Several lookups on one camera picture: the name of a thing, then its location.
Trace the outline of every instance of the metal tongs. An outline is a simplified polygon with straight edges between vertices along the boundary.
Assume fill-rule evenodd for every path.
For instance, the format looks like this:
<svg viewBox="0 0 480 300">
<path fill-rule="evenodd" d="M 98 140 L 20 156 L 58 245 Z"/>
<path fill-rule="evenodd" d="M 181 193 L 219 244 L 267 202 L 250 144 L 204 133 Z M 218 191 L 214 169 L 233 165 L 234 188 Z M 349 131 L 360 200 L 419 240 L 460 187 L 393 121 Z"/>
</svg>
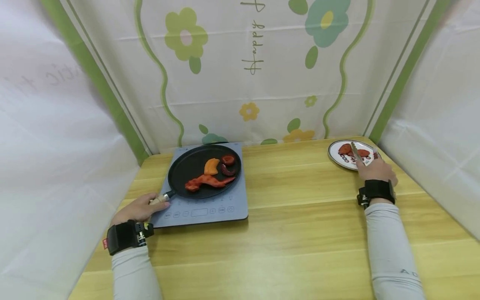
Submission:
<svg viewBox="0 0 480 300">
<path fill-rule="evenodd" d="M 363 162 L 363 160 L 361 159 L 361 157 L 359 155 L 359 151 L 357 150 L 357 147 L 355 146 L 355 143 L 351 142 L 350 145 L 352 146 L 352 152 L 353 152 L 353 155 L 355 155 L 355 159 L 358 160 L 359 162 L 363 163 L 363 165 L 365 165 L 365 163 Z"/>
</svg>

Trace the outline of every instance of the white fabric wall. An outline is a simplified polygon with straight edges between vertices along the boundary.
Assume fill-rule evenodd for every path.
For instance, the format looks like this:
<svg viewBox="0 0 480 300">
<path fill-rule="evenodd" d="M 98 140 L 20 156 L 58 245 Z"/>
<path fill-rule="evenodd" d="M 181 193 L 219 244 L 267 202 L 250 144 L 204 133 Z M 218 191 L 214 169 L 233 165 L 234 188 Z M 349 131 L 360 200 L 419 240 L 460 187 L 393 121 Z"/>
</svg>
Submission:
<svg viewBox="0 0 480 300">
<path fill-rule="evenodd" d="M 480 239 L 480 0 L 452 1 L 381 147 Z"/>
<path fill-rule="evenodd" d="M 153 153 L 373 127 L 435 1 L 308 0 L 305 14 L 293 2 L 61 0 Z M 332 43 L 321 46 L 307 28 L 318 29 L 326 11 L 333 23 L 319 40 Z M 204 34 L 192 42 L 196 31 Z M 172 45 L 168 36 L 182 39 Z M 186 51 L 200 56 L 197 72 L 177 54 L 190 43 L 202 49 Z M 309 68 L 312 49 L 318 58 Z M 253 55 L 261 60 L 255 72 Z"/>
<path fill-rule="evenodd" d="M 138 165 L 35 0 L 0 2 L 0 299 L 65 299 Z"/>
</svg>

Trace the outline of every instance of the white plate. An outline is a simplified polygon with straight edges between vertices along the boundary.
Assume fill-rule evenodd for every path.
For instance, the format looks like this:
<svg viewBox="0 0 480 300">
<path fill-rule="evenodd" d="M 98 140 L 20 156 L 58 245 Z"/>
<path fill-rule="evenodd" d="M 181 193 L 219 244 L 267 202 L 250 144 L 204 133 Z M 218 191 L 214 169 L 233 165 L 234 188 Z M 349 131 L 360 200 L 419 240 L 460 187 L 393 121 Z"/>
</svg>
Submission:
<svg viewBox="0 0 480 300">
<path fill-rule="evenodd" d="M 358 150 L 363 149 L 370 152 L 370 156 L 362 157 L 363 163 L 366 166 L 368 166 L 371 162 L 373 162 L 373 152 L 374 152 L 373 148 L 368 146 L 367 144 L 364 144 L 358 141 L 353 141 L 353 140 L 341 140 L 341 141 L 333 142 L 328 147 L 328 156 L 330 156 L 330 158 L 334 162 L 341 165 L 342 167 L 357 171 L 358 170 L 357 165 L 355 164 L 356 159 L 354 157 L 338 154 L 338 151 L 340 150 L 341 146 L 343 146 L 344 144 L 349 144 L 351 142 L 355 143 L 355 146 L 357 147 Z"/>
</svg>

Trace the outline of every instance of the wooden table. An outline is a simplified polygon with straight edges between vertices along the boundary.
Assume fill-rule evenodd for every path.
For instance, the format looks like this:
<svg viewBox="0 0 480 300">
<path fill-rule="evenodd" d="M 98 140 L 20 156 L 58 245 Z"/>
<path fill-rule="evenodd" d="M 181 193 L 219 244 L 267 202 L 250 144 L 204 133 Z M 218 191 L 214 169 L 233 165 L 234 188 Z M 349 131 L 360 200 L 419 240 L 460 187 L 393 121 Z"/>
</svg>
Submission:
<svg viewBox="0 0 480 300">
<path fill-rule="evenodd" d="M 374 299 L 355 200 L 360 181 L 329 160 L 332 141 L 244 147 L 247 220 L 160 229 L 149 238 L 164 299 Z M 159 191 L 171 158 L 148 158 L 120 208 Z M 427 298 L 480 299 L 478 242 L 404 171 L 394 171 Z M 110 268 L 99 244 L 70 299 L 111 299 Z"/>
</svg>

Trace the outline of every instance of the green trim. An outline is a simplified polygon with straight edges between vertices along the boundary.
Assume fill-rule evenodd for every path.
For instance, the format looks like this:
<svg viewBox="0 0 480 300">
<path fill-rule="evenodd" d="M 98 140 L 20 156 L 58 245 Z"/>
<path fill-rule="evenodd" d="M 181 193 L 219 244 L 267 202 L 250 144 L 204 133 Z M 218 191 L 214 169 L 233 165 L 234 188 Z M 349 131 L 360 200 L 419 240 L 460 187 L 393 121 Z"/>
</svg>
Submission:
<svg viewBox="0 0 480 300">
<path fill-rule="evenodd" d="M 345 50 L 345 52 L 342 55 L 342 58 L 340 60 L 340 75 L 342 76 L 342 85 L 340 87 L 340 92 L 338 93 L 338 97 L 336 98 L 335 102 L 333 105 L 325 112 L 324 117 L 323 117 L 323 124 L 325 127 L 325 136 L 324 138 L 328 138 L 328 135 L 330 134 L 330 128 L 328 127 L 328 116 L 332 111 L 340 104 L 343 95 L 345 93 L 345 90 L 347 89 L 347 73 L 345 72 L 345 62 L 347 61 L 347 57 L 352 51 L 352 49 L 360 42 L 361 38 L 367 31 L 368 26 L 370 25 L 370 20 L 373 15 L 373 9 L 374 9 L 374 3 L 373 0 L 368 0 L 367 3 L 367 12 L 365 14 L 365 19 L 363 20 L 363 24 L 360 28 L 360 31 L 358 32 L 357 36 L 353 40 L 353 42 L 350 44 L 350 46 Z"/>
<path fill-rule="evenodd" d="M 370 116 L 370 120 L 368 121 L 367 127 L 365 127 L 365 131 L 363 132 L 363 136 L 365 136 L 367 134 L 367 130 L 370 127 L 370 124 L 373 120 L 373 117 L 377 113 L 378 107 L 380 106 L 380 103 L 382 102 L 382 100 L 384 98 L 384 95 L 387 91 L 387 88 L 390 85 L 390 82 L 392 81 L 393 75 L 395 74 L 396 69 L 398 68 L 398 65 L 400 64 L 400 61 L 402 60 L 403 55 L 405 54 L 405 51 L 407 50 L 408 45 L 410 44 L 410 40 L 412 39 L 412 36 L 415 33 L 415 30 L 417 30 L 418 24 L 420 23 L 421 17 L 425 13 L 425 10 L 427 9 L 427 6 L 428 6 L 429 2 L 430 2 L 430 0 L 425 1 L 425 4 L 423 5 L 423 7 L 420 11 L 420 14 L 417 18 L 417 21 L 413 25 L 412 31 L 410 31 L 410 35 L 408 36 L 407 41 L 405 42 L 405 45 L 403 46 L 402 52 L 400 53 L 400 56 L 398 57 L 398 59 L 396 61 L 395 67 L 393 67 L 392 73 L 390 74 L 390 77 L 388 78 L 387 83 L 385 84 L 385 88 L 382 91 L 382 94 L 380 95 L 380 99 L 378 99 L 377 105 L 375 106 L 375 109 L 373 110 L 372 116 Z"/>
<path fill-rule="evenodd" d="M 450 0 L 437 0 L 433 6 L 432 12 L 425 22 L 425 26 L 422 28 L 422 31 L 420 32 L 420 35 L 415 42 L 415 45 L 413 46 L 405 65 L 403 66 L 402 72 L 400 72 L 392 92 L 390 93 L 390 96 L 388 97 L 385 106 L 382 109 L 382 112 L 380 113 L 380 116 L 378 117 L 378 120 L 372 129 L 372 132 L 370 133 L 369 138 L 374 143 L 377 144 L 380 141 L 382 133 L 387 126 L 388 120 L 392 116 L 393 110 L 400 100 L 400 96 L 405 89 L 405 85 L 407 84 L 408 79 L 415 68 L 415 64 L 419 60 L 420 55 L 425 49 L 430 36 L 436 29 L 438 22 L 442 18 L 449 4 Z"/>
<path fill-rule="evenodd" d="M 133 125 L 130 123 L 125 111 L 123 111 L 123 108 L 115 97 L 115 94 L 110 88 L 102 71 L 95 62 L 95 59 L 90 53 L 88 47 L 68 17 L 68 14 L 63 8 L 60 0 L 41 0 L 41 2 L 55 26 L 62 34 L 64 42 L 77 58 L 77 61 L 81 65 L 83 71 L 88 75 L 88 77 L 90 77 L 92 83 L 102 96 L 118 129 L 125 136 L 128 145 L 137 158 L 138 164 L 141 165 L 143 161 L 149 157 L 149 154 L 147 153 L 147 150 L 145 149 L 144 144 L 135 131 Z"/>
<path fill-rule="evenodd" d="M 160 60 L 156 57 L 155 53 L 153 52 L 152 48 L 148 44 L 148 41 L 145 37 L 145 32 L 144 28 L 142 26 L 142 4 L 143 0 L 135 0 L 135 25 L 137 27 L 137 33 L 138 37 L 140 39 L 140 43 L 144 47 L 145 51 L 147 52 L 148 56 L 157 64 L 157 66 L 160 68 L 160 71 L 162 72 L 162 77 L 163 77 L 163 82 L 162 82 L 162 90 L 160 93 L 160 99 L 162 100 L 163 108 L 165 109 L 165 112 L 170 116 L 170 118 L 177 123 L 177 125 L 180 128 L 180 135 L 177 140 L 177 146 L 181 147 L 182 146 L 182 138 L 183 134 L 185 132 L 183 128 L 182 122 L 180 122 L 177 117 L 175 117 L 172 112 L 170 111 L 170 108 L 168 107 L 167 103 L 167 96 L 166 96 L 166 90 L 167 90 L 167 83 L 168 83 L 168 77 L 167 77 L 167 70 L 165 70 L 165 67 L 163 64 L 160 62 Z"/>
</svg>

